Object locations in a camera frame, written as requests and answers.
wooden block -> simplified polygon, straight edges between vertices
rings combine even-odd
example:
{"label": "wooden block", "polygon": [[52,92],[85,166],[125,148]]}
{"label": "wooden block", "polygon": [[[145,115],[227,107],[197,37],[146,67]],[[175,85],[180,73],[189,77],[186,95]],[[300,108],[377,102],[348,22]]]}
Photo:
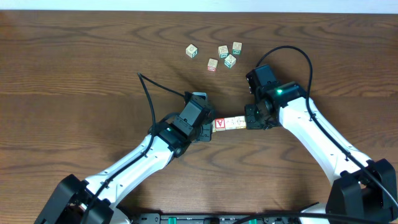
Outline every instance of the wooden block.
{"label": "wooden block", "polygon": [[226,58],[228,56],[228,47],[226,45],[218,47],[218,55],[220,58]]}
{"label": "wooden block", "polygon": [[225,130],[225,121],[224,118],[219,118],[215,119],[215,126],[216,126],[216,131],[224,131]]}
{"label": "wooden block", "polygon": [[241,54],[242,51],[242,43],[239,42],[234,42],[233,46],[232,46],[232,54]]}
{"label": "wooden block", "polygon": [[235,118],[224,118],[224,121],[225,121],[225,130],[236,129]]}
{"label": "wooden block", "polygon": [[194,58],[194,56],[196,56],[196,54],[198,54],[198,49],[193,45],[190,44],[187,49],[185,49],[185,53],[191,57]]}
{"label": "wooden block", "polygon": [[215,123],[215,121],[211,122],[211,128],[212,128],[212,132],[215,133],[216,132],[216,123]]}
{"label": "wooden block", "polygon": [[236,63],[236,58],[232,55],[228,55],[225,58],[224,64],[228,67],[228,68],[232,68],[232,66],[234,66],[234,64]]}
{"label": "wooden block", "polygon": [[215,59],[209,59],[209,63],[207,63],[207,70],[215,72],[217,69],[218,61]]}
{"label": "wooden block", "polygon": [[236,122],[236,129],[239,128],[246,128],[246,119],[244,116],[236,116],[235,117],[235,122]]}

wooden table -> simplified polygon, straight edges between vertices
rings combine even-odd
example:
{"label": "wooden table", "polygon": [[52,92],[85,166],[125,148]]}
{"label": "wooden table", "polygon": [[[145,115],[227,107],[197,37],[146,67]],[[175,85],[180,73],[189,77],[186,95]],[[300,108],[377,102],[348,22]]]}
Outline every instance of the wooden table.
{"label": "wooden table", "polygon": [[[236,65],[217,47],[243,43]],[[189,44],[198,55],[185,55]],[[136,72],[179,92],[204,91],[219,117],[252,103],[245,74],[278,45],[311,57],[312,98],[352,144],[398,168],[398,16],[174,12],[0,12],[0,223],[32,223],[68,174],[80,179],[134,149],[151,125]],[[267,58],[306,87],[293,50]],[[181,98],[147,84],[157,119]],[[253,213],[326,202],[320,166],[283,128],[222,131],[189,147],[123,202],[170,212]]]}

toy block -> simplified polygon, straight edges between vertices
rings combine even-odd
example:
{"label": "toy block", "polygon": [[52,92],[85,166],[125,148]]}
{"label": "toy block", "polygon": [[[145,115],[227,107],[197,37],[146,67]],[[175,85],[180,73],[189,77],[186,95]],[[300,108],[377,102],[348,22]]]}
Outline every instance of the toy block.
{"label": "toy block", "polygon": [[212,133],[216,132],[216,123],[215,121],[211,122],[211,126],[212,126]]}
{"label": "toy block", "polygon": [[235,117],[235,126],[236,126],[236,129],[246,128],[246,120],[245,120],[244,116]]}
{"label": "toy block", "polygon": [[233,46],[232,46],[232,54],[241,54],[242,51],[242,43],[239,42],[234,42]]}
{"label": "toy block", "polygon": [[196,54],[198,54],[198,49],[193,45],[190,44],[187,49],[185,50],[185,53],[191,57],[194,58],[194,56],[196,56]]}
{"label": "toy block", "polygon": [[225,130],[225,120],[224,118],[220,118],[220,119],[215,119],[215,127],[216,127],[216,131],[224,131]]}
{"label": "toy block", "polygon": [[234,66],[234,64],[236,63],[236,58],[232,55],[228,55],[225,58],[224,64],[228,67],[228,68],[232,68],[232,66]]}
{"label": "toy block", "polygon": [[225,121],[225,130],[236,129],[235,118],[224,118],[224,121]]}
{"label": "toy block", "polygon": [[215,59],[209,59],[209,63],[207,63],[207,70],[215,72],[217,69],[218,61]]}
{"label": "toy block", "polygon": [[228,56],[228,47],[226,45],[218,47],[218,55],[220,58],[226,58]]}

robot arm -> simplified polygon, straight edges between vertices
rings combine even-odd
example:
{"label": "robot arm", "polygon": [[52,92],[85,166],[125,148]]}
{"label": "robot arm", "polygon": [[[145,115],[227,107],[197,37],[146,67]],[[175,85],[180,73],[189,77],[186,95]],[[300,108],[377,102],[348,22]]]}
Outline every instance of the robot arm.
{"label": "robot arm", "polygon": [[[115,172],[142,154],[150,141],[150,137],[151,135],[148,134],[135,150],[131,151],[111,167],[96,175],[87,177],[85,179],[88,182],[87,189],[90,192],[97,192],[106,179],[110,178]],[[173,154],[174,152],[169,149],[169,144],[156,136],[146,156],[140,158],[116,176],[109,183],[108,187],[101,192],[98,198],[100,200],[109,200],[111,203],[109,207],[115,209],[119,202],[145,178],[163,169],[171,161]]]}
{"label": "robot arm", "polygon": [[[313,101],[310,99],[310,106],[317,119],[323,127],[331,134],[342,146],[346,148],[363,166],[367,166],[366,161],[371,160],[369,156],[352,146],[318,111]],[[329,179],[330,185],[341,177],[343,171],[350,174],[359,170],[359,167],[346,156],[319,130],[313,121],[310,121],[305,106],[305,98],[300,97],[287,103],[287,106],[279,110],[279,122],[288,129],[300,142],[307,148],[314,159],[321,166]]]}
{"label": "robot arm", "polygon": [[80,223],[81,207],[93,204],[85,223],[130,223],[116,206],[138,184],[163,169],[174,157],[180,157],[193,141],[211,140],[214,110],[205,93],[185,93],[184,110],[175,113],[169,124],[166,118],[128,155],[102,172],[79,181],[73,174],[63,179],[54,190],[35,224]]}
{"label": "robot arm", "polygon": [[[310,108],[316,116],[310,117],[306,106],[306,92],[295,82],[282,85],[268,65],[256,67],[246,75],[255,97],[254,105],[245,106],[248,129],[270,129],[283,126],[307,148],[319,163],[332,185],[327,204],[318,204],[302,211],[305,213],[334,213],[363,218],[375,222],[390,222],[397,218],[398,210],[387,193],[368,178],[352,160],[329,139],[339,143],[372,173],[396,200],[396,174],[385,159],[374,162],[369,156],[352,146],[318,111],[311,99]],[[316,119],[326,133],[321,131]],[[328,220],[301,218],[302,223],[329,223]]]}

white arm segment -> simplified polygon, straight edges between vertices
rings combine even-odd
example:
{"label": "white arm segment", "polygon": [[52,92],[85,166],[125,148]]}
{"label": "white arm segment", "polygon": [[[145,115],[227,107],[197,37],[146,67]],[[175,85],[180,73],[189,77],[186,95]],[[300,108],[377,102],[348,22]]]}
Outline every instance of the white arm segment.
{"label": "white arm segment", "polygon": [[[312,205],[305,210],[302,210],[301,213],[319,213],[325,214],[326,204],[325,203],[318,203],[316,205]],[[329,220],[324,218],[300,218],[300,222],[302,224],[330,224]]]}
{"label": "white arm segment", "polygon": [[[111,167],[96,175],[87,177],[86,180],[89,183],[87,189],[95,194],[106,179],[145,151],[149,144],[150,136],[150,134],[147,135],[135,150],[131,151]],[[113,181],[109,183],[108,187],[100,193],[98,198],[101,200],[105,198],[108,199],[111,202],[109,207],[115,210],[118,203],[138,184],[154,172],[163,169],[170,162],[173,152],[168,149],[168,146],[166,142],[156,136],[146,156],[142,157],[116,176]]]}
{"label": "white arm segment", "polygon": [[[317,114],[316,119],[326,131],[349,151],[353,157],[362,163],[363,166],[368,166],[366,161],[370,160],[369,156],[351,145],[322,116],[311,99],[309,103],[313,113]],[[280,108],[279,122],[284,128],[293,133],[307,148],[325,172],[330,184],[333,184],[334,180],[339,179],[341,177],[340,173],[344,170],[347,170],[349,173],[359,170],[359,167],[352,161],[347,161],[346,156],[320,131],[313,121],[310,121],[310,115],[305,106],[305,98],[297,98],[288,102],[288,106],[285,108]]]}

